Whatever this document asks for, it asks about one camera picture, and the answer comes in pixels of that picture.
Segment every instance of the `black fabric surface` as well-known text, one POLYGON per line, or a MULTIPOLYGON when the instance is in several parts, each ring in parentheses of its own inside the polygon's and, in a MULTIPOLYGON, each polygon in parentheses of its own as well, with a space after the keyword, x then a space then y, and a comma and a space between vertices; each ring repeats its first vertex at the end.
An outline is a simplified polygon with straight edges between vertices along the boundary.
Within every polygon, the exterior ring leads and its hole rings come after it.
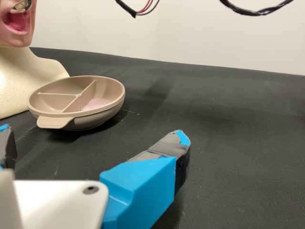
POLYGON ((126 87, 122 110, 85 132, 42 130, 29 112, 15 133, 18 179, 93 179, 168 132, 191 139, 189 177, 154 229, 305 227, 305 78, 63 50, 33 49, 70 75, 126 87))

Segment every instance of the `mannequin head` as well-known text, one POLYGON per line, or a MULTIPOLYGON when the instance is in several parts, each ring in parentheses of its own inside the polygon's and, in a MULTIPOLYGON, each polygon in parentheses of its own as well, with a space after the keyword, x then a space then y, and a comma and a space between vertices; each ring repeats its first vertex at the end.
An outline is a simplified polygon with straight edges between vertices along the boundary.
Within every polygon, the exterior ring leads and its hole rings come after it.
POLYGON ((11 13, 13 7, 27 0, 0 0, 0 47, 27 47, 31 44, 37 0, 23 13, 11 13))

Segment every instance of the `black wire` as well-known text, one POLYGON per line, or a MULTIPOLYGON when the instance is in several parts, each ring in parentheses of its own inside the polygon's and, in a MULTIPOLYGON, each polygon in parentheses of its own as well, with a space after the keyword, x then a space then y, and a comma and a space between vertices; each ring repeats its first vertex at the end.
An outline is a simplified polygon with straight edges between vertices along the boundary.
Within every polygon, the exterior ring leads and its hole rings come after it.
POLYGON ((147 14, 153 12, 154 9, 158 6, 159 2, 160 2, 160 0, 157 0, 157 3, 154 5, 154 7, 153 7, 150 11, 148 11, 148 12, 145 11, 144 13, 137 13, 137 15, 138 15, 138 16, 144 16, 144 15, 147 15, 147 14))
POLYGON ((234 4, 232 4, 231 2, 229 2, 228 0, 219 0, 223 5, 225 5, 226 7, 230 8, 231 10, 233 10, 236 13, 242 14, 242 15, 246 15, 246 16, 264 16, 264 15, 268 15, 270 13, 273 13, 277 10, 279 10, 280 8, 282 8, 283 6, 289 4, 290 2, 292 2, 293 0, 285 0, 282 3, 280 3, 277 6, 273 6, 273 7, 268 7, 259 11, 253 11, 253 10, 245 10, 242 9, 240 7, 235 6, 234 4))
MULTIPOLYGON (((150 14, 151 12, 153 12, 156 7, 158 6, 160 0, 157 0, 157 3, 154 5, 154 7, 148 11, 148 9, 151 7, 153 0, 151 1, 150 5, 147 7, 147 9, 143 12, 138 12, 135 11, 134 9, 130 8, 128 5, 126 5, 122 0, 115 0, 124 10, 126 10, 128 13, 130 13, 134 18, 139 15, 139 16, 144 16, 147 14, 150 14)), ((233 10, 236 13, 242 14, 242 15, 246 15, 246 16, 264 16, 264 15, 268 15, 270 13, 273 13, 277 10, 279 10, 280 8, 282 8, 283 6, 291 3, 293 0, 285 0, 282 3, 278 4, 277 6, 273 6, 273 7, 268 7, 268 8, 264 8, 262 10, 259 11, 253 11, 253 10, 246 10, 243 8, 240 8, 238 6, 235 6, 234 4, 232 4, 231 2, 229 2, 229 0, 219 0, 223 5, 225 5, 226 7, 230 8, 231 10, 233 10)))

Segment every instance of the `bowl handle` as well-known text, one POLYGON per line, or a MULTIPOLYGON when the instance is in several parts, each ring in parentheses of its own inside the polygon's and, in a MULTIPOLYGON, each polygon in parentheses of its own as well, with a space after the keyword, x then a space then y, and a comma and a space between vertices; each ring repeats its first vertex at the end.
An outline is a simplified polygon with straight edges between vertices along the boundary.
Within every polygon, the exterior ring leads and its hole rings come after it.
POLYGON ((54 118, 54 117, 39 116, 37 119, 37 126, 39 128, 46 128, 46 129, 62 129, 73 119, 74 119, 73 117, 54 118))

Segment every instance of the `gray tape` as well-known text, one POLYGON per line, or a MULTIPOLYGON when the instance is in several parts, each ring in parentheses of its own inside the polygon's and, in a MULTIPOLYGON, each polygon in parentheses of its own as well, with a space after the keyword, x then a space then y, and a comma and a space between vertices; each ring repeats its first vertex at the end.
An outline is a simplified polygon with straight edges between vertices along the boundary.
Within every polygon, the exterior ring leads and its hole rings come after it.
POLYGON ((162 156, 175 156, 179 159, 189 150, 189 146, 180 145, 180 137, 176 135, 176 131, 167 134, 159 142, 151 146, 148 150, 141 152, 128 161, 144 161, 157 159, 162 156))

